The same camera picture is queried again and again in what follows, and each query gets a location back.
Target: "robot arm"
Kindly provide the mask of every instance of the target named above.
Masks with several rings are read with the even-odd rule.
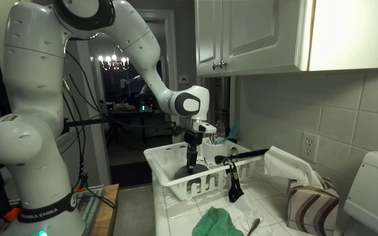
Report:
[[[71,13],[62,0],[56,0],[54,4],[56,14],[71,26],[71,31],[93,30],[105,33],[117,42],[152,90],[164,113],[190,115],[192,128],[196,132],[214,134],[217,131],[214,126],[206,122],[210,104],[210,94],[206,88],[194,85],[186,90],[173,92],[164,85],[156,71],[160,46],[144,20],[127,1],[98,1],[98,10],[92,16],[93,21],[88,21],[87,25],[83,24],[83,20],[89,18],[79,21],[77,16]],[[98,25],[91,25],[97,14],[101,16]]]

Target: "striped towel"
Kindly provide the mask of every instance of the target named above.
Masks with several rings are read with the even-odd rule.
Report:
[[[339,208],[339,195],[329,180],[324,189],[289,182],[287,227],[312,235],[333,235]]]

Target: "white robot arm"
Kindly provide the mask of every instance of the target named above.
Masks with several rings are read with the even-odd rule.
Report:
[[[87,232],[55,139],[63,128],[66,45],[71,38],[91,38],[97,33],[118,43],[165,113],[192,117],[196,140],[188,139],[192,155],[188,169],[194,167],[194,146],[202,134],[215,132],[206,122],[207,89],[192,87],[172,92],[165,88],[155,69],[159,45],[129,3],[55,0],[49,7],[17,3],[5,31],[4,83],[13,113],[0,118],[0,163],[16,181],[22,210],[4,235]]]

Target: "chandelier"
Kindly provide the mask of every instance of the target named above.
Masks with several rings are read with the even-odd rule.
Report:
[[[98,56],[98,62],[105,71],[127,71],[129,69],[129,58],[118,59],[117,55],[112,56]]]

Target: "black tool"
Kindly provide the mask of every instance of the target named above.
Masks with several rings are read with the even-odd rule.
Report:
[[[243,153],[238,153],[238,155],[232,155],[232,156],[215,156],[215,164],[221,164],[226,159],[234,160],[234,159],[247,159],[247,157],[252,157],[252,156],[263,156],[268,151],[269,151],[269,148],[264,148],[264,149],[243,152]]]
[[[253,233],[253,231],[259,227],[259,224],[260,224],[260,219],[255,219],[247,236],[251,236]]]
[[[203,138],[202,132],[194,132],[186,130],[184,136],[185,142],[188,143],[186,165],[177,169],[177,172],[175,173],[175,180],[207,170],[205,165],[197,164],[198,157],[197,147],[201,146],[202,138]]]
[[[228,160],[228,165],[230,165],[228,172],[231,176],[231,187],[228,191],[228,199],[230,202],[236,202],[244,193],[240,186],[236,164],[232,160]]]

